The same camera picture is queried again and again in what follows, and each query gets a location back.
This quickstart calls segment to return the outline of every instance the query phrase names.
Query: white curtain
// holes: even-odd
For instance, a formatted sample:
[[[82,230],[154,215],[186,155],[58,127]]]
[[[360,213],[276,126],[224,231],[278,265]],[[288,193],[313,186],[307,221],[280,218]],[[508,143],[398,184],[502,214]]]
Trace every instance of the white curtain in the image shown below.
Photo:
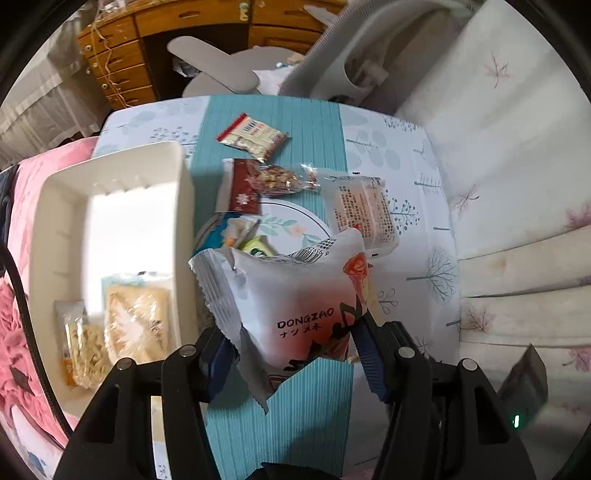
[[[0,107],[0,168],[58,146],[80,132],[100,130],[109,112],[76,41],[95,16],[87,1],[25,66]]]

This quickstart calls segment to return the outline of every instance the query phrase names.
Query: white plastic tray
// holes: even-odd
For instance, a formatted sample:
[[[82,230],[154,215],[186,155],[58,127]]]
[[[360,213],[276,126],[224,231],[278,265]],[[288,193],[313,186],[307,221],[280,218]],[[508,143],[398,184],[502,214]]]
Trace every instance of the white plastic tray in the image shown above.
[[[93,158],[51,175],[35,213],[30,310],[43,366],[62,409],[80,417],[91,390],[68,387],[61,367],[55,300],[84,300],[104,315],[101,278],[116,273],[174,274],[171,340],[198,335],[193,251],[194,193],[176,142]]]

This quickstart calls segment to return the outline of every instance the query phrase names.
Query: wooden drawer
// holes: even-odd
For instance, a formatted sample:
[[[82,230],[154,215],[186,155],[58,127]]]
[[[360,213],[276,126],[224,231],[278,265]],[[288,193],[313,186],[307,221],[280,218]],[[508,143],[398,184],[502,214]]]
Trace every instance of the wooden drawer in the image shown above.
[[[248,48],[283,47],[305,54],[318,40],[320,33],[283,27],[253,26],[248,32]]]
[[[106,67],[109,67],[111,72],[117,72],[118,70],[144,63],[144,54],[142,53],[139,40],[134,40],[113,48],[110,58],[109,52],[104,51],[96,57],[89,59],[89,63],[95,76],[102,77],[107,74]]]
[[[120,95],[125,99],[125,103],[129,106],[142,105],[144,103],[156,101],[156,93],[151,85],[127,90],[127,92],[122,92]],[[113,110],[121,110],[122,108],[125,108],[125,105],[121,103],[119,95],[110,95],[107,97],[107,100]]]
[[[99,32],[106,39],[109,48],[116,47],[122,43],[129,42],[138,38],[138,32],[135,29],[134,19],[131,15],[120,18],[113,22],[107,23],[99,27]],[[92,36],[94,35],[95,48],[92,47]],[[106,50],[105,42],[94,33],[87,33],[78,39],[82,54],[87,58],[91,58],[95,54],[102,53]]]
[[[111,74],[111,82],[117,84],[115,90],[109,85],[106,77],[99,77],[96,80],[105,91],[105,95],[113,95],[115,92],[125,92],[152,83],[148,69],[144,64],[119,70],[118,72]]]
[[[141,37],[155,33],[195,27],[248,22],[242,16],[240,0],[182,0],[160,5],[135,14],[135,22]]]
[[[322,33],[324,25],[313,18],[304,5],[326,8],[337,14],[344,5],[308,0],[254,0],[252,23],[258,25],[276,25],[278,27],[303,28]]]

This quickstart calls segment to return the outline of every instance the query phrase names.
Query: wooden dresser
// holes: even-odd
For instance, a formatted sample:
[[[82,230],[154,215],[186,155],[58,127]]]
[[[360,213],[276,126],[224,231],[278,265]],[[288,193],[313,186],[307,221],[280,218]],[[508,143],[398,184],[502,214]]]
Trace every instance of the wooden dresser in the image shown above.
[[[243,24],[248,29],[244,48],[274,46],[306,53],[324,28],[304,5],[338,13],[346,0],[135,0],[85,28],[78,42],[88,72],[117,110],[125,107],[123,100],[135,106],[161,99],[154,80],[163,66],[156,65],[160,59],[146,55],[147,37],[189,27]],[[171,65],[164,67],[172,72]]]

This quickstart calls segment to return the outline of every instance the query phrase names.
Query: pink blanket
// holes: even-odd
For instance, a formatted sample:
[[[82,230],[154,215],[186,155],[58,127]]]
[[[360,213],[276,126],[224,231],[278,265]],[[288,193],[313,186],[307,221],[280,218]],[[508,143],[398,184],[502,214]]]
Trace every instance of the pink blanket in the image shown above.
[[[33,220],[41,186],[52,173],[88,160],[97,139],[78,140],[21,162],[14,186],[8,249],[27,294]],[[61,445],[66,445],[66,435],[51,412],[33,366],[7,274],[0,279],[0,408],[9,422],[15,404]]]

